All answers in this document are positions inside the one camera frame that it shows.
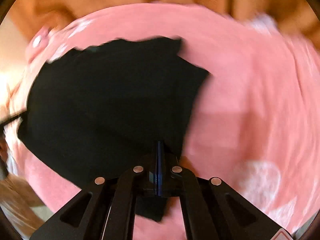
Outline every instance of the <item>pink towel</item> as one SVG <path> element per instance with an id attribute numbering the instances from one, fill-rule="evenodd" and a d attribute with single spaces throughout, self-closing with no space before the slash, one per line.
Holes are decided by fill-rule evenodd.
<path id="1" fill-rule="evenodd" d="M 26 107 L 43 63 L 73 47 L 180 36 L 181 57 L 214 76 L 195 103 L 181 165 L 222 178 L 290 232 L 319 209 L 320 57 L 303 38 L 257 32 L 198 5 L 161 3 L 107 8 L 39 35 L 11 113 Z M 8 127 L 7 140 L 21 175 L 56 212 L 79 189 L 28 151 L 16 127 Z M 134 239 L 186 239 L 179 202 L 171 200 L 161 223 L 137 217 Z"/>

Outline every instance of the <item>silver rivet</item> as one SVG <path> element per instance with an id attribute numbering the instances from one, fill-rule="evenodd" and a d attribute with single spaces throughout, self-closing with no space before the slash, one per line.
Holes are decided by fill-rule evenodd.
<path id="1" fill-rule="evenodd" d="M 135 166 L 135 167 L 133 168 L 133 171 L 134 171 L 135 173 L 143 172 L 143 167 L 142 167 L 142 166 Z"/>
<path id="2" fill-rule="evenodd" d="M 180 173 L 182 171 L 182 168 L 180 166 L 174 166 L 172 167 L 172 171 L 174 173 Z"/>
<path id="3" fill-rule="evenodd" d="M 94 180 L 94 182 L 98 185 L 101 185 L 105 182 L 105 179 L 103 177 L 98 177 Z"/>
<path id="4" fill-rule="evenodd" d="M 219 185 L 222 183 L 222 181 L 221 181 L 221 179 L 215 177 L 215 178 L 212 178 L 212 179 L 211 179 L 211 183 L 212 183 L 213 185 L 215 185 L 215 186 L 219 186 Z"/>

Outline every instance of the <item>black plastic mount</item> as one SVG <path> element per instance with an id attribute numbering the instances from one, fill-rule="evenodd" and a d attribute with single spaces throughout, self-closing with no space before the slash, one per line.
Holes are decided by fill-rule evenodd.
<path id="1" fill-rule="evenodd" d="M 179 197 L 188 240 L 270 240 L 281 228 L 219 178 L 197 178 L 156 142 L 141 166 L 97 178 L 31 240 L 132 239 L 137 197 Z"/>

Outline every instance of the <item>warning label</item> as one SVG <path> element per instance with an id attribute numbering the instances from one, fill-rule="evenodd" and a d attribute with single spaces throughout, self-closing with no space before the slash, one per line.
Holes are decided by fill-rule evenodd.
<path id="1" fill-rule="evenodd" d="M 283 228 L 281 228 L 273 238 L 270 240 L 293 240 L 292 237 L 285 231 Z"/>

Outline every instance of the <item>black cloth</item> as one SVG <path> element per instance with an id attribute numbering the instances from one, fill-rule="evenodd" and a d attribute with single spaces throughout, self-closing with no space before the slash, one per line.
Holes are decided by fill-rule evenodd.
<path id="1" fill-rule="evenodd" d="M 45 63 L 19 139 L 80 188 L 119 177 L 163 140 L 178 158 L 208 72 L 177 56 L 182 40 L 115 40 Z"/>

